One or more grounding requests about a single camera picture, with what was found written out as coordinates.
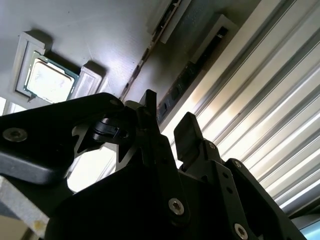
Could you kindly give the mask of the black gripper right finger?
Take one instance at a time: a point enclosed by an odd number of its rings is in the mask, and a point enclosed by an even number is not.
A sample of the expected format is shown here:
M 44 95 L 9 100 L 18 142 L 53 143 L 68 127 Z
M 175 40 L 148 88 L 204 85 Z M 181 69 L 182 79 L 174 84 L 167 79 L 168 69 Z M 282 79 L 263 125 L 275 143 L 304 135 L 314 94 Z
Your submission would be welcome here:
M 191 212 L 187 240 L 304 238 L 243 163 L 221 159 L 192 113 L 178 123 L 174 138 Z

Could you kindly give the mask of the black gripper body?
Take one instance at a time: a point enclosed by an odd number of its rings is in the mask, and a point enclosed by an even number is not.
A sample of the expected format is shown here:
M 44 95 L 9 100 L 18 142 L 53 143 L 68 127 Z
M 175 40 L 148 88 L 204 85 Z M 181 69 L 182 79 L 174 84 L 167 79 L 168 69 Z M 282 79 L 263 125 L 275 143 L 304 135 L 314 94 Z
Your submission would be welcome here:
M 190 221 L 174 226 L 164 218 L 140 165 L 128 166 L 66 199 L 51 216 L 47 240 L 223 240 L 225 227 L 213 188 L 181 173 Z

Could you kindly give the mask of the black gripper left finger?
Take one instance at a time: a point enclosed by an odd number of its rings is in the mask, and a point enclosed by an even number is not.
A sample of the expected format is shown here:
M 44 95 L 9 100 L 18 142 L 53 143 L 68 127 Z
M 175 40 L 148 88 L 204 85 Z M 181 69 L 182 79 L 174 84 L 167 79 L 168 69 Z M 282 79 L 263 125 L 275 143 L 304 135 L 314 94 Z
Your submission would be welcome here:
M 156 101 L 152 90 L 133 106 L 98 93 L 2 116 L 0 202 L 29 227 L 47 227 L 56 209 L 77 194 L 67 186 L 75 159 L 111 143 L 117 146 L 114 173 L 142 166 L 160 205 L 169 208 L 164 218 L 185 227 L 190 207 L 158 127 Z

